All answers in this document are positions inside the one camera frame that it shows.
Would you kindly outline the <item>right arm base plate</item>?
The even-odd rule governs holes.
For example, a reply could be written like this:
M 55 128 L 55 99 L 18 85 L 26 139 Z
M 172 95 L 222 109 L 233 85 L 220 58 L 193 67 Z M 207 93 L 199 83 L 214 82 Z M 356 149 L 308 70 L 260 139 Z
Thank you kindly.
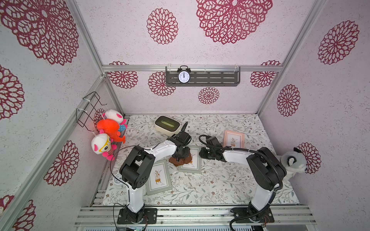
M 257 211 L 254 208 L 232 208 L 231 213 L 236 219 L 236 223 L 273 223 L 273 217 L 270 208 Z

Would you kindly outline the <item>green picture frame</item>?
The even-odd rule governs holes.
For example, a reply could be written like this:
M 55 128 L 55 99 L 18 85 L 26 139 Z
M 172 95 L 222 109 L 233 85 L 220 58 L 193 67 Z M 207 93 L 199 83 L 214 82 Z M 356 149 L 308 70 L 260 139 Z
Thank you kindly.
M 149 174 L 149 179 L 145 185 L 147 195 L 153 195 L 172 189 L 170 173 L 166 160 L 161 160 L 154 163 Z
M 199 152 L 201 151 L 201 147 L 199 146 L 190 146 L 190 154 L 192 160 L 188 164 L 184 164 L 178 167 L 180 172 L 185 173 L 201 173 L 201 157 L 199 156 Z

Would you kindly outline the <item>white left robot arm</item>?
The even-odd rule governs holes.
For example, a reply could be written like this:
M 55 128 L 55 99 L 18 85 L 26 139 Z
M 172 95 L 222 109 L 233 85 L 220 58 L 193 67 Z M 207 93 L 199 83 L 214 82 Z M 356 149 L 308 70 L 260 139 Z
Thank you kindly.
M 124 182 L 128 183 L 128 210 L 137 214 L 144 207 L 142 187 L 149 179 L 149 174 L 156 161 L 171 157 L 177 164 L 187 164 L 191 161 L 191 136 L 181 131 L 150 148 L 134 146 L 119 169 Z

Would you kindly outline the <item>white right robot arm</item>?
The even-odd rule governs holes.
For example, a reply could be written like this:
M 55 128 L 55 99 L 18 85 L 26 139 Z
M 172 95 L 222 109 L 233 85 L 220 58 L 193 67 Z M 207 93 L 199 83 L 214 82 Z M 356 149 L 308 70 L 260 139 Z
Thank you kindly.
M 277 192 L 283 188 L 282 181 L 287 174 L 285 167 L 270 149 L 223 147 L 215 136 L 209 135 L 200 135 L 198 139 L 205 145 L 199 153 L 201 158 L 247 165 L 257 182 L 257 189 L 249 208 L 256 212 L 269 208 Z

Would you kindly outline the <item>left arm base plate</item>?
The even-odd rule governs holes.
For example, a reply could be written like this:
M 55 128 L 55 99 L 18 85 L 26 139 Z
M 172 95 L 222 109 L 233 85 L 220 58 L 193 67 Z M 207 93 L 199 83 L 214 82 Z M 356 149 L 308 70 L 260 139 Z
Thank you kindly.
M 117 224 L 156 224 L 158 210 L 156 208 L 142 208 L 137 213 L 133 213 L 128 208 L 119 211 Z

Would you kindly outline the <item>brown cloth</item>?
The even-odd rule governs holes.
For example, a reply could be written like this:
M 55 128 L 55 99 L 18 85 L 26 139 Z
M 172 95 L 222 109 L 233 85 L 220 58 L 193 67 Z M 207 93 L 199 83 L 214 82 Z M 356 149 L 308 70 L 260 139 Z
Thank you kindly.
M 189 154 L 186 158 L 180 158 L 178 160 L 174 157 L 171 157 L 169 159 L 169 162 L 172 163 L 175 167 L 182 166 L 182 165 L 189 164 L 190 162 L 192 162 L 192 156 L 191 154 Z

